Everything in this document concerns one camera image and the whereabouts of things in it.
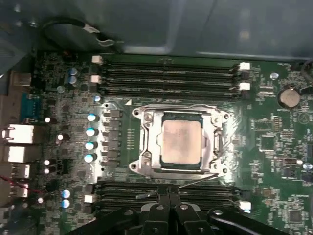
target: blue serial port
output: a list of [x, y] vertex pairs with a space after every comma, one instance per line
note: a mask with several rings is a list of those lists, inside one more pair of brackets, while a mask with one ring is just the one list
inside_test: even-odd
[[23, 93], [21, 100], [20, 122], [37, 121], [40, 118], [42, 99], [37, 95]]

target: cpu socket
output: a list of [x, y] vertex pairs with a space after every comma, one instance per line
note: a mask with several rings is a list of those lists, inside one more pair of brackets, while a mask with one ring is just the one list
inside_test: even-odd
[[140, 119], [139, 159], [129, 168], [160, 179], [201, 179], [223, 176], [222, 124], [230, 114], [208, 105], [150, 104], [133, 110]]

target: capacitor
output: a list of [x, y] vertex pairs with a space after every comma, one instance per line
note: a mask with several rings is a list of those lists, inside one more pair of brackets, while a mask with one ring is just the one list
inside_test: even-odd
[[99, 131], [97, 129], [88, 128], [86, 130], [86, 134], [87, 134], [87, 136], [96, 136], [99, 134]]
[[70, 197], [70, 191], [67, 190], [67, 189], [63, 190], [63, 191], [61, 192], [61, 196], [62, 196], [63, 198], [69, 198], [69, 197]]
[[58, 134], [57, 139], [60, 141], [68, 141], [69, 140], [69, 135], [68, 134]]
[[56, 167], [54, 167], [54, 166], [50, 166], [50, 167], [44, 169], [45, 174], [50, 174], [50, 173], [53, 173], [55, 171], [56, 171]]
[[103, 98], [99, 95], [95, 95], [95, 97], [93, 98], [93, 101], [97, 104], [102, 104], [103, 103]]
[[45, 118], [45, 123], [57, 124], [58, 121], [57, 121], [57, 119], [55, 119], [54, 117], [46, 117], [46, 118]]
[[44, 161], [44, 165], [55, 165], [57, 163], [57, 160], [55, 158], [50, 158]]
[[44, 203], [44, 199], [43, 199], [42, 197], [40, 197], [40, 198], [37, 199], [37, 202], [38, 202], [39, 204], [42, 204], [42, 203]]
[[57, 92], [60, 93], [60, 94], [64, 93], [65, 92], [65, 86], [58, 86], [57, 87]]
[[87, 142], [85, 144], [85, 148], [87, 150], [92, 150], [92, 149], [95, 149], [97, 147], [97, 143], [96, 142]]
[[78, 85], [77, 77], [75, 77], [75, 76], [69, 77], [68, 83], [71, 84], [72, 86], [76, 87]]
[[70, 206], [69, 200], [64, 199], [64, 200], [61, 202], [61, 207], [62, 207], [62, 208], [68, 208], [69, 206]]
[[88, 121], [98, 121], [99, 120], [99, 116], [96, 115], [96, 114], [88, 114], [87, 120]]
[[97, 155], [95, 153], [87, 154], [84, 157], [84, 160], [86, 163], [92, 163], [96, 159], [97, 159]]
[[78, 70], [77, 70], [77, 68], [70, 68], [70, 69], [69, 69], [69, 75], [71, 75], [71, 76], [77, 76], [77, 75], [78, 75]]

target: gray metal panel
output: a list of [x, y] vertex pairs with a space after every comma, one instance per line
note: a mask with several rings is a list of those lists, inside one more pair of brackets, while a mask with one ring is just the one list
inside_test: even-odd
[[0, 1], [0, 75], [30, 52], [31, 31], [22, 26], [22, 19]]
[[[11, 0], [21, 18], [86, 20], [124, 41], [126, 53], [264, 59], [313, 56], [312, 1], [295, 0]], [[101, 49], [80, 29], [51, 29], [58, 42]]]

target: motherboard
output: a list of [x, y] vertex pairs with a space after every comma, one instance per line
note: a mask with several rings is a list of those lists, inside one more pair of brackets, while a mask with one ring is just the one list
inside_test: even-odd
[[[38, 234], [62, 235], [123, 206], [140, 210], [159, 184], [215, 175], [182, 189], [182, 201], [313, 234], [313, 90], [302, 65], [39, 52], [2, 137], [9, 152], [36, 145], [39, 177], [27, 186], [40, 192], [10, 197], [32, 198]], [[28, 132], [31, 142], [17, 140]]]

